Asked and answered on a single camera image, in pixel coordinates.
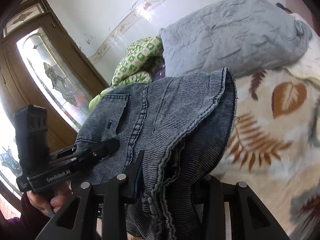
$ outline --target stitching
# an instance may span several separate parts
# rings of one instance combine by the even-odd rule
[[[127,158],[124,163],[124,169],[127,165],[129,165],[133,160],[133,147],[135,146],[135,142],[138,139],[138,136],[140,135],[141,129],[144,124],[144,120],[147,116],[147,109],[148,109],[148,100],[147,100],[147,94],[148,94],[148,87],[149,85],[145,86],[142,90],[142,108],[139,114],[139,117],[137,119],[137,122],[133,128],[132,134],[130,135],[128,147],[127,147]]]
[[[232,75],[232,73],[231,73],[230,71],[228,71],[228,73],[229,73],[230,76],[231,76],[231,80],[233,80],[233,75]],[[237,87],[236,87],[236,83],[235,83],[234,81],[232,82],[232,86],[234,87],[234,91],[235,91],[235,103],[234,103],[234,106],[233,106],[233,109],[232,109],[232,112],[233,112],[233,121],[230,123],[229,128],[228,128],[229,133],[228,133],[227,140],[225,141],[225,146],[223,147],[223,152],[224,152],[224,150],[225,150],[226,147],[227,147],[227,144],[228,144],[228,141],[229,141],[231,132],[232,132],[232,130],[233,130],[233,125],[234,125],[234,123],[235,123],[236,109],[237,109]],[[223,154],[221,155],[221,157],[220,157],[220,159],[219,159],[219,161],[218,161],[217,163],[219,163],[219,162],[221,161],[222,157],[223,157]]]
[[[181,141],[181,146],[176,149],[177,152],[178,152],[178,161],[177,163],[179,164],[180,163],[180,153],[181,151],[184,149],[185,147],[185,138],[183,138]],[[171,178],[168,178],[165,182],[164,182],[164,185],[163,185],[163,191],[162,191],[162,197],[160,198],[160,201],[161,201],[161,204],[162,204],[162,208],[163,208],[163,214],[166,218],[166,225],[167,227],[169,228],[169,237],[171,239],[177,239],[177,237],[175,236],[176,234],[176,228],[173,224],[173,217],[171,215],[171,212],[169,211],[169,208],[168,208],[168,204],[167,204],[167,200],[165,199],[165,195],[166,195],[166,189],[169,187],[170,184],[172,184],[173,182],[176,181],[176,179],[178,178],[180,174],[180,165],[178,165],[178,169],[176,170],[175,174],[173,177]]]
[[[167,94],[168,88],[169,88],[169,86],[171,85],[171,83],[172,83],[173,80],[174,80],[174,78],[172,78],[172,79],[168,82],[168,84],[167,84],[167,86],[166,86],[166,88],[165,88],[165,90],[164,90],[164,93],[163,93],[163,95],[162,95],[162,98],[161,98],[161,101],[160,101],[160,105],[159,105],[159,108],[158,108],[158,111],[157,111],[155,120],[154,120],[154,122],[153,122],[153,132],[152,132],[152,133],[155,132],[155,129],[156,129],[156,121],[157,121],[157,119],[158,119],[158,115],[159,115],[159,113],[160,113],[160,109],[161,109],[162,104],[163,104],[163,102],[164,102],[164,97],[165,97],[165,95]]]
[[[189,124],[188,127],[186,127],[183,131],[181,131],[178,136],[173,140],[174,142],[171,143],[170,145],[168,145],[167,150],[165,152],[165,156],[164,158],[162,158],[162,161],[159,163],[158,165],[158,172],[157,172],[157,177],[156,177],[156,183],[154,188],[151,190],[150,192],[150,196],[152,197],[153,200],[156,199],[156,194],[159,192],[160,189],[160,185],[163,184],[163,167],[166,165],[166,163],[168,162],[168,159],[170,158],[170,153],[172,152],[172,149],[174,147],[176,147],[176,145],[187,135],[189,134],[192,130],[194,130],[196,127],[196,124],[199,123],[200,121],[202,121],[210,112],[213,111],[212,106],[215,105],[217,103],[217,98],[221,97],[224,91],[224,84],[226,81],[226,71],[227,68],[223,68],[223,72],[222,72],[222,79],[221,79],[221,87],[220,87],[220,91],[219,93],[212,99],[212,103],[210,104],[210,106],[207,107],[207,109],[200,115],[198,116],[196,119],[193,120],[192,123]],[[166,203],[164,203],[164,206],[166,209],[168,209],[169,207],[166,205]]]
[[[106,94],[104,95],[101,99],[103,98],[116,98],[116,99],[123,99],[128,97],[126,94]]]

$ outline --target stained glass window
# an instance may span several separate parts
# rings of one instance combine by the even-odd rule
[[[16,16],[12,17],[3,29],[3,37],[7,36],[10,32],[12,32],[19,25],[27,22],[38,14],[44,13],[44,5],[42,2],[39,2],[28,9],[18,13]]]
[[[92,97],[70,71],[42,28],[20,39],[17,46],[41,92],[78,132],[89,115]]]
[[[15,142],[16,132],[0,104],[0,180],[11,192],[21,198],[16,178],[21,175],[18,149]]]

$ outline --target peeling paint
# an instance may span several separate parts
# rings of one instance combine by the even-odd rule
[[[137,2],[138,2],[138,0],[136,0],[136,1],[133,3],[133,5],[131,6],[131,9],[133,9],[133,7],[136,6]]]

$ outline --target metal bolt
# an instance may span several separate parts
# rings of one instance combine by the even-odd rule
[[[211,175],[210,174],[207,174],[205,177],[204,177],[204,180],[210,180],[211,179]]]
[[[247,187],[247,184],[244,181],[239,181],[238,185],[239,185],[239,187],[242,187],[242,188]]]
[[[77,144],[73,145],[72,152],[74,153],[77,150]]]
[[[127,177],[127,175],[125,175],[124,173],[120,173],[117,175],[117,179],[119,180],[124,180]]]
[[[88,187],[90,187],[90,183],[89,182],[85,181],[85,182],[81,183],[81,188],[85,189],[85,188],[88,188]]]

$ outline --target purple sleeve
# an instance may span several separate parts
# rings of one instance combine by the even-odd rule
[[[0,212],[0,236],[6,240],[34,240],[42,228],[49,221],[49,217],[43,215],[33,207],[24,193],[21,198],[21,217],[4,219]]]

